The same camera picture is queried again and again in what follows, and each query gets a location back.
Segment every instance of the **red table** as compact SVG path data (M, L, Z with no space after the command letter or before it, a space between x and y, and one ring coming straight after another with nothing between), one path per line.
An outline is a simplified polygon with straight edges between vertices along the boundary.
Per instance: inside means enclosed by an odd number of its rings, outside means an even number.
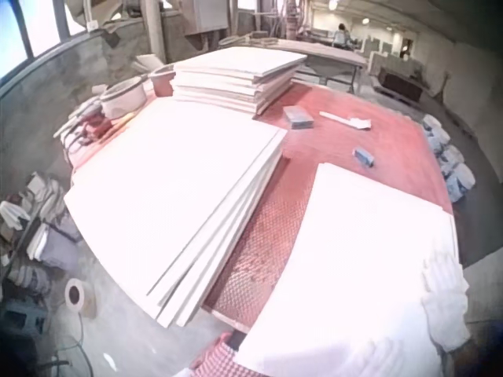
M319 163L333 163L453 213L439 166L414 121L350 94L299 83L258 120L289 129L283 107L294 104L313 116L314 128L288 132L282 159L204 304L218 318L245 332L256 321L286 265ZM371 119L372 129L354 130L321 117L320 111L347 119ZM357 146L375 157L374 167L365 168L352 156Z

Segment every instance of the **tape roll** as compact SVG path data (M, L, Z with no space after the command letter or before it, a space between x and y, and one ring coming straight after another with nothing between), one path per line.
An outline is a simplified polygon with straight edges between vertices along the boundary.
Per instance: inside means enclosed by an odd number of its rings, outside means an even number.
M89 318L96 316L94 290L90 284L79 279L70 279L64 289L64 300L72 312Z

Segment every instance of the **gloved hand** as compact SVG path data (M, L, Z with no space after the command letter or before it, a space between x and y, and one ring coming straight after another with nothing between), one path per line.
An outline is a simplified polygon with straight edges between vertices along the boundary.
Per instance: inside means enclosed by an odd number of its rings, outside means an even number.
M192 377L193 376L193 370L192 369L188 369L188 368L185 368L185 369L182 369L181 371L179 371L176 375L174 375L173 377Z
M397 377L404 361L400 342L385 339L371 342L337 377Z
M451 254L434 253L423 271L427 289L423 307L428 318L430 336L446 352L453 351L470 339L464 324L468 310L468 283L461 265Z

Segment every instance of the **worker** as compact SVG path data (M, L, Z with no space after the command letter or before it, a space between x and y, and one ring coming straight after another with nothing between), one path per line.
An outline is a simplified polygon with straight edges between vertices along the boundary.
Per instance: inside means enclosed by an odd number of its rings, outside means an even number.
M337 47L338 49L351 49L350 42L351 36L349 31L346 30L346 25L339 24L339 30L333 35L332 47Z
M435 253L426 265L423 274L428 293L423 297L422 304L431 340L442 354L443 374L455 377L493 375L494 366L490 365L490 361L484 361L482 365L478 348L464 323L468 284L461 265L454 261L451 254L443 253ZM244 337L245 334L239 331L222 335L190 368L175 377L263 377L233 362ZM406 359L401 343L385 339L377 344L369 343L351 362L333 373L327 371L326 375L399 377L404 363Z

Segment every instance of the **stack of white boards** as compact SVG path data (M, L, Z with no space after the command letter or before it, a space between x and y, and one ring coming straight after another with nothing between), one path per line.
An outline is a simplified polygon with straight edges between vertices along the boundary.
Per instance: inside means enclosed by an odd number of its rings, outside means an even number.
M75 223L114 281L164 327L199 309L251 217L286 131L158 98L73 176Z
M234 361L272 377L340 375L369 342L390 339L403 347L400 376L441 375L421 305L433 251L457 258L452 215L319 165L292 254Z
M291 85L300 53L230 47L174 65L173 98L262 114Z

